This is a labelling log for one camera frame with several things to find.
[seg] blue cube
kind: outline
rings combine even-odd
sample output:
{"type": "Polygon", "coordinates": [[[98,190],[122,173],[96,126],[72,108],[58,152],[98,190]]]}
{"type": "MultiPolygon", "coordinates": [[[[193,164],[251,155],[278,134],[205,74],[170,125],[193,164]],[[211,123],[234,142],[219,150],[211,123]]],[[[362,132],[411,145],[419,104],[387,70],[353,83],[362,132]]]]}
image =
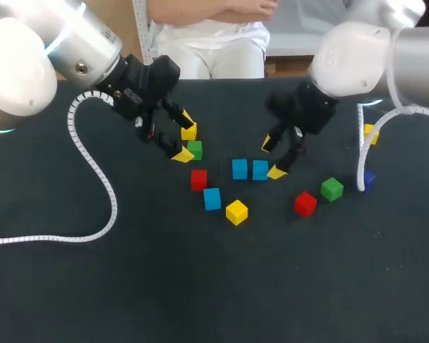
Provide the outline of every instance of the blue cube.
{"type": "Polygon", "coordinates": [[[234,180],[248,180],[248,161],[246,159],[232,160],[232,178],[234,180]]]}
{"type": "Polygon", "coordinates": [[[205,209],[207,211],[216,211],[221,209],[221,194],[219,188],[210,188],[203,191],[205,199],[205,209]]]}
{"type": "Polygon", "coordinates": [[[375,182],[376,175],[372,173],[371,171],[364,171],[364,185],[365,185],[365,191],[370,191],[372,189],[372,185],[375,182]]]}
{"type": "Polygon", "coordinates": [[[269,177],[269,162],[268,161],[253,161],[252,163],[252,179],[254,181],[267,181],[269,177]]]}

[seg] white pants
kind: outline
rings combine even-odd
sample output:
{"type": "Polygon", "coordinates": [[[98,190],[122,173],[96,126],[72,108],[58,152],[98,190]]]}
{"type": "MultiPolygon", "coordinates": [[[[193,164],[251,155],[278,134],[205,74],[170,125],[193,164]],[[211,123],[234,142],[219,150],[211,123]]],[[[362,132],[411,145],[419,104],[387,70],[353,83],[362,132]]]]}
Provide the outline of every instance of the white pants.
{"type": "Polygon", "coordinates": [[[252,40],[233,41],[223,49],[196,49],[166,42],[159,55],[169,56],[181,69],[180,79],[262,79],[264,51],[252,40]]]}

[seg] black cloth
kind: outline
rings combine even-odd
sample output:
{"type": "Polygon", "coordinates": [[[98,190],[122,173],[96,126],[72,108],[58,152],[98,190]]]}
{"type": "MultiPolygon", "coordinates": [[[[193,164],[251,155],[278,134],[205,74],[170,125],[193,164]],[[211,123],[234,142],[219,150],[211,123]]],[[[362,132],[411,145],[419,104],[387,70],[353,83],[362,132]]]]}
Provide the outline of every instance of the black cloth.
{"type": "MultiPolygon", "coordinates": [[[[107,105],[83,104],[77,129],[115,188],[117,223],[88,244],[0,247],[0,343],[429,342],[429,117],[382,130],[368,194],[351,186],[349,101],[288,177],[232,181],[232,158],[279,156],[260,151],[275,123],[264,102],[298,81],[182,81],[172,99],[204,144],[188,165],[143,144],[107,105]],[[192,169],[208,170],[223,208],[240,199],[250,218],[234,227],[224,210],[206,212],[192,169]],[[318,195],[330,177],[347,188],[332,204],[318,195]],[[293,210],[303,191],[319,201],[309,219],[293,210]]],[[[107,223],[107,193],[66,127],[76,95],[61,83],[43,114],[0,140],[0,237],[81,236],[107,223]]],[[[366,122],[380,115],[366,110],[366,122]]]]}

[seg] green block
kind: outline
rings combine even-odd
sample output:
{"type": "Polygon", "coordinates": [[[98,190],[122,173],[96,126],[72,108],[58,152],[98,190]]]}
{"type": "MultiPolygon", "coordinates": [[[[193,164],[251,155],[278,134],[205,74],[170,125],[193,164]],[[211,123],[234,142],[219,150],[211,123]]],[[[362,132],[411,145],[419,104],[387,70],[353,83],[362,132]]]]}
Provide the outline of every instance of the green block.
{"type": "Polygon", "coordinates": [[[343,195],[343,185],[335,178],[328,179],[321,186],[321,194],[330,202],[334,202],[343,195]]]}
{"type": "Polygon", "coordinates": [[[193,161],[201,161],[203,155],[201,141],[188,141],[187,149],[194,155],[193,161]]]}

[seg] hand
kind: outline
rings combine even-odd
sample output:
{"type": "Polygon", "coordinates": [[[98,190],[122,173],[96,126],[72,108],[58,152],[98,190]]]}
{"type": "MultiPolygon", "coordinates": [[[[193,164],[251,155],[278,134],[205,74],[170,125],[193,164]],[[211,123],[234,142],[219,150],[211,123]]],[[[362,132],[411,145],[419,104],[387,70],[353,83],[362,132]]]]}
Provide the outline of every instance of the hand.
{"type": "Polygon", "coordinates": [[[230,8],[241,14],[262,14],[269,18],[278,7],[278,0],[229,0],[230,8]]]}

